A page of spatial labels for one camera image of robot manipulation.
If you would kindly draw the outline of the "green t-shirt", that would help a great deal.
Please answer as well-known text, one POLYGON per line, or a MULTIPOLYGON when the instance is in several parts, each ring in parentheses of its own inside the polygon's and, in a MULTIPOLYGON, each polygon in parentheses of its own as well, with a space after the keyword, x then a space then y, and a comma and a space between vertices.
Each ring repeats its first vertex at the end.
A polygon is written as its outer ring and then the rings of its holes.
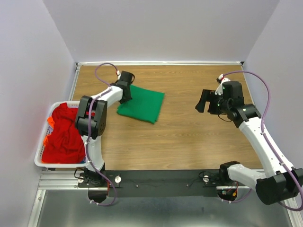
POLYGON ((132 99, 121 104, 117 113, 121 116, 155 124, 159 118, 165 97, 163 92, 130 86, 132 99))

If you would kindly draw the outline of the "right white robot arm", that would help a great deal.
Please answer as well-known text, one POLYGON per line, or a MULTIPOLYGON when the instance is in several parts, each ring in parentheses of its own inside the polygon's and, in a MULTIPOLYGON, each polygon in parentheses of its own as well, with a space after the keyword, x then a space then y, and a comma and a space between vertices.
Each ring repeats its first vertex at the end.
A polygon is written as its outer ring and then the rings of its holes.
POLYGON ((303 185, 303 170, 282 154, 262 122, 254 104, 246 104, 242 85, 224 79, 216 90, 204 89, 195 109, 202 113, 209 103, 208 113, 226 115, 250 142, 264 173, 249 169, 237 161, 220 165, 218 181, 229 185, 237 181, 254 190, 266 205, 296 197, 303 185))

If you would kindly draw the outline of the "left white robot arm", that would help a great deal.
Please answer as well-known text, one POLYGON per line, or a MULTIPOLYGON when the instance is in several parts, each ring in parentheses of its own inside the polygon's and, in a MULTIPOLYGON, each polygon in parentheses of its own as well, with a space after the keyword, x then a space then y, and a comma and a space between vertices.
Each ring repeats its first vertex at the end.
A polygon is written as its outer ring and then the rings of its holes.
POLYGON ((109 84, 104 91, 80 99, 75 128, 83 140, 87 164, 77 177, 79 185, 99 187, 105 182, 101 136, 106 128, 107 109, 115 102, 122 104, 132 100, 130 85, 134 79, 135 75, 130 72, 117 72, 117 81, 109 84))

